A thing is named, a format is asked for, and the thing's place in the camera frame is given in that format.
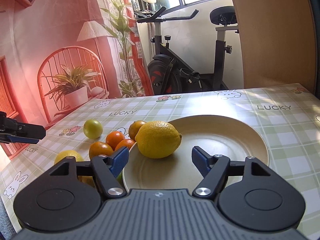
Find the dark orange tangerine front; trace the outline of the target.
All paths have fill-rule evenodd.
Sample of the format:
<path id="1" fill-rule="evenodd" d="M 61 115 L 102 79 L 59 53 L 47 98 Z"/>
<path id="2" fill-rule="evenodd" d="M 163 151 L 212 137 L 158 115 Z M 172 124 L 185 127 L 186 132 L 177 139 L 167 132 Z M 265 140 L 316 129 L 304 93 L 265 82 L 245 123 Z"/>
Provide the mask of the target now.
<path id="1" fill-rule="evenodd" d="M 96 141 L 89 148 L 89 158 L 93 159 L 99 155 L 111 156 L 114 153 L 113 148 L 104 142 Z"/>

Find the bright orange tangerine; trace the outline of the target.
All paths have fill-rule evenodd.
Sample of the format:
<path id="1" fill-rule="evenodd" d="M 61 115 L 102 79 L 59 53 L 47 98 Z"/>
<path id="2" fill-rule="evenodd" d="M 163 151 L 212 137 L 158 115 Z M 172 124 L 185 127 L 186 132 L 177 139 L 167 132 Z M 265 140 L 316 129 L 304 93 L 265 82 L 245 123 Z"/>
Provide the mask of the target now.
<path id="1" fill-rule="evenodd" d="M 116 149 L 116 146 L 125 139 L 123 133 L 119 131 L 113 131 L 106 136 L 105 142 L 112 147 L 113 150 Z"/>

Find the small green lime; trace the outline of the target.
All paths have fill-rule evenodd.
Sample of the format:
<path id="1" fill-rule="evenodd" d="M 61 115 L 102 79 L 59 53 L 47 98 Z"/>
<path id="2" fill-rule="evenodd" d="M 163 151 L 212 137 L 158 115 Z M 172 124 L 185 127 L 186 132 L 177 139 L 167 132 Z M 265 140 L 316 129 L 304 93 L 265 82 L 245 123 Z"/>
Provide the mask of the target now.
<path id="1" fill-rule="evenodd" d="M 93 119 L 89 119 L 84 123 L 84 134 L 89 139 L 98 139 L 103 133 L 102 124 Z"/>

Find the greenish orange tangerine back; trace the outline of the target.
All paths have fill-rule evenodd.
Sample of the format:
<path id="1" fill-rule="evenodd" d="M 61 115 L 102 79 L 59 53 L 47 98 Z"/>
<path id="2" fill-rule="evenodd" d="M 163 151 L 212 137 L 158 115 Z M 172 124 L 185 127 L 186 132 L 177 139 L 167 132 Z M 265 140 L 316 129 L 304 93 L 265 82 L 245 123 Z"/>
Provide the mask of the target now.
<path id="1" fill-rule="evenodd" d="M 146 124 L 145 121 L 143 120 L 137 120 L 135 122 L 133 122 L 130 127 L 129 127 L 129 137 L 130 139 L 132 140 L 135 140 L 135 137 L 139 131 L 139 129 L 144 125 Z"/>

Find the large yellow lemon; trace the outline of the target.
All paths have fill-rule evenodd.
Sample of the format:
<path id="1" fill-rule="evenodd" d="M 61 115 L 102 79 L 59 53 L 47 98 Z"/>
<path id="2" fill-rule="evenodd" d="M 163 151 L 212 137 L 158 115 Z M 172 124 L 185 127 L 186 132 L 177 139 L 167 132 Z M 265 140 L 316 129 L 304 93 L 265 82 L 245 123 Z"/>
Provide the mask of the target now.
<path id="1" fill-rule="evenodd" d="M 135 141 L 142 155 L 150 159 L 162 159 L 179 148 L 182 135 L 168 122 L 151 121 L 139 129 Z"/>

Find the cream round plate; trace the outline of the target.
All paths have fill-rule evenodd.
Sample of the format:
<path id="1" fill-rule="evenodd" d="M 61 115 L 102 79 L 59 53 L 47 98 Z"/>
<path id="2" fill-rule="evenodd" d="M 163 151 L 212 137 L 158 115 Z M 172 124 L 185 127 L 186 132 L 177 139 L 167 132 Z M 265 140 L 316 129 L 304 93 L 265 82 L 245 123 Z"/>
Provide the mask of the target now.
<path id="1" fill-rule="evenodd" d="M 163 159 L 150 159 L 133 146 L 123 170 L 123 183 L 130 189 L 188 189 L 192 192 L 203 176 L 193 165 L 191 150 L 200 146 L 210 155 L 233 161 L 253 156 L 269 164 L 267 146 L 258 132 L 239 120 L 218 115 L 196 115 L 171 120 L 182 135 L 179 148 Z"/>

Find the checkered green tablecloth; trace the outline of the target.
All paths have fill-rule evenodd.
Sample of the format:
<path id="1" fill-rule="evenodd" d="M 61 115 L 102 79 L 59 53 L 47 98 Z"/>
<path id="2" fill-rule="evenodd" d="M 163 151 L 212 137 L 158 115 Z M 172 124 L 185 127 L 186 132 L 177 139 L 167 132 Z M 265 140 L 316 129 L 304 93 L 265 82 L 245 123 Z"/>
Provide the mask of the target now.
<path id="1" fill-rule="evenodd" d="M 46 137 L 1 162 L 1 189 L 15 175 L 31 182 L 50 168 L 56 155 L 75 150 L 84 159 L 92 141 L 82 130 L 98 120 L 104 133 L 128 133 L 136 120 L 174 120 L 192 115 L 223 115 L 253 127 L 268 147 L 271 168 L 295 186 L 306 201 L 299 229 L 319 238 L 319 100 L 294 83 L 268 88 L 234 89 L 170 96 L 92 100 L 48 129 Z"/>

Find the printed room backdrop cloth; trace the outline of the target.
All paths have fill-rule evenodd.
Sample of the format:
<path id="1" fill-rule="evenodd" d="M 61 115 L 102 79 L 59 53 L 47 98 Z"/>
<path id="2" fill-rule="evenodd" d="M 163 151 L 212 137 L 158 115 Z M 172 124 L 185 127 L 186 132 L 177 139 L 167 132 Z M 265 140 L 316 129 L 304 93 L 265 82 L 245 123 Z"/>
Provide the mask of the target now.
<path id="1" fill-rule="evenodd" d="M 65 103 L 50 93 L 61 65 L 88 64 L 102 96 L 152 95 L 133 0 L 1 0 L 1 111 L 49 125 Z"/>

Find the black exercise bike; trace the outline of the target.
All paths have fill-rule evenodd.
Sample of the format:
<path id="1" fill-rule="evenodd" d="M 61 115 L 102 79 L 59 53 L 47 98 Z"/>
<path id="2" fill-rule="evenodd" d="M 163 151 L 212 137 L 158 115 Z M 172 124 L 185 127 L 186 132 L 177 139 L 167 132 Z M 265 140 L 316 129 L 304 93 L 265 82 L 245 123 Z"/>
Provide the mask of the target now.
<path id="1" fill-rule="evenodd" d="M 151 87 L 155 95 L 207 92 L 227 90 L 223 82 L 225 55 L 232 52 L 232 46 L 226 45 L 226 31 L 239 32 L 236 13 L 233 6 L 223 6 L 210 12 L 212 24 L 217 25 L 215 43 L 214 72 L 200 74 L 193 70 L 185 61 L 169 48 L 170 35 L 161 34 L 161 23 L 166 21 L 186 21 L 193 19 L 199 10 L 194 10 L 190 16 L 162 17 L 166 7 L 156 12 L 135 12 L 138 23 L 153 23 L 155 35 L 150 42 L 155 45 L 155 56 L 148 64 Z"/>

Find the wooden board panel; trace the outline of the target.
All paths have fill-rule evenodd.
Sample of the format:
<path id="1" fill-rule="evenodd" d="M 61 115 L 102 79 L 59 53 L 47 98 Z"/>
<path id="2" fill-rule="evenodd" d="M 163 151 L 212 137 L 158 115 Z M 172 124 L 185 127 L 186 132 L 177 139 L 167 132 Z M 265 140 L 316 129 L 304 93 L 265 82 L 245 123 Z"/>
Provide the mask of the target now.
<path id="1" fill-rule="evenodd" d="M 315 90 L 316 38 L 309 0 L 233 0 L 244 87 L 300 83 Z"/>

